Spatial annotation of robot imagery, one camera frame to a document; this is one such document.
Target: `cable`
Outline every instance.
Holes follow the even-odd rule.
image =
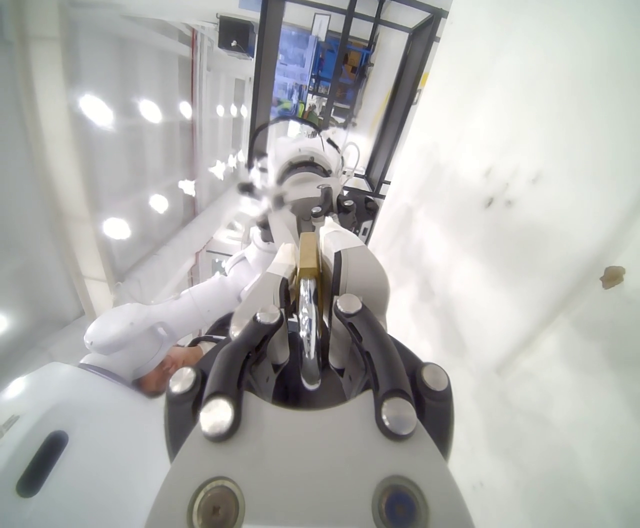
[[[355,174],[356,169],[358,168],[358,163],[360,162],[360,147],[356,145],[356,143],[354,143],[353,141],[349,141],[348,143],[345,143],[342,148],[342,151],[345,152],[347,150],[347,147],[351,147],[351,146],[354,146],[358,151],[358,157],[356,158],[356,163],[353,166],[353,169],[351,171],[351,176],[349,176],[349,178],[351,178]]]
[[[256,128],[252,136],[249,138],[249,148],[247,150],[247,156],[246,156],[246,167],[248,170],[251,170],[253,168],[253,150],[255,148],[255,140],[258,138],[258,135],[272,125],[276,125],[277,123],[284,123],[287,121],[295,121],[313,128],[313,130],[318,134],[318,136],[320,136],[320,141],[322,141],[323,152],[326,152],[326,150],[324,149],[324,139],[322,137],[322,130],[318,125],[298,116],[278,116],[272,119],[271,121],[269,121],[268,123],[263,123],[258,128]]]
[[[247,55],[247,56],[249,55],[249,54],[246,52],[246,50],[245,50],[242,46],[240,46],[240,45],[238,44],[238,41],[237,41],[237,40],[232,40],[232,41],[231,41],[231,47],[238,47],[238,48],[240,48],[240,49],[242,50],[242,52],[243,52],[245,55]]]

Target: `speaker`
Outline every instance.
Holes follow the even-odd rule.
[[[218,47],[247,57],[255,55],[255,27],[249,20],[218,17]]]

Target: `metal bolt head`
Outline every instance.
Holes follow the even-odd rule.
[[[234,405],[224,396],[216,396],[200,409],[200,429],[209,438],[226,434],[234,422]]]
[[[362,301],[358,299],[352,293],[345,293],[338,297],[338,300],[335,302],[338,310],[340,310],[343,314],[347,314],[351,316],[353,314],[357,314],[360,310],[362,310]]]
[[[384,401],[380,415],[385,427],[399,436],[409,436],[418,424],[418,416],[411,402],[397,396]]]
[[[256,321],[262,324],[276,324],[282,316],[280,309],[276,305],[269,305],[262,308],[256,315]]]
[[[424,528],[429,525],[424,495],[405,477],[387,477],[378,484],[372,510],[376,528]]]
[[[244,497],[228,479],[214,479],[193,499],[191,524],[194,528],[239,528],[244,520]]]
[[[169,392],[171,394],[184,394],[196,381],[196,371],[193,367],[182,367],[169,378]]]
[[[422,367],[422,380],[431,390],[445,390],[449,386],[449,377],[442,367],[429,363]]]

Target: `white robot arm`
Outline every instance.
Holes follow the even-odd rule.
[[[87,329],[84,344],[91,353],[81,363],[128,382],[144,376],[179,339],[235,310],[276,250],[275,244],[260,238],[259,229],[252,228],[250,245],[228,260],[226,275],[216,275],[162,303],[112,308]]]

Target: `white cable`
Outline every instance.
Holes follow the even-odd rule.
[[[348,170],[351,170],[351,174],[348,176],[348,178],[353,178],[353,174],[356,172],[356,168],[358,167],[358,163],[360,162],[360,147],[358,145],[356,145],[356,143],[354,143],[353,141],[349,141],[348,143],[345,143],[342,147],[342,155],[344,156],[345,151],[347,150],[347,147],[350,146],[354,146],[356,148],[356,150],[358,151],[358,157],[356,159],[356,163],[353,167],[346,167],[344,170],[345,172]]]

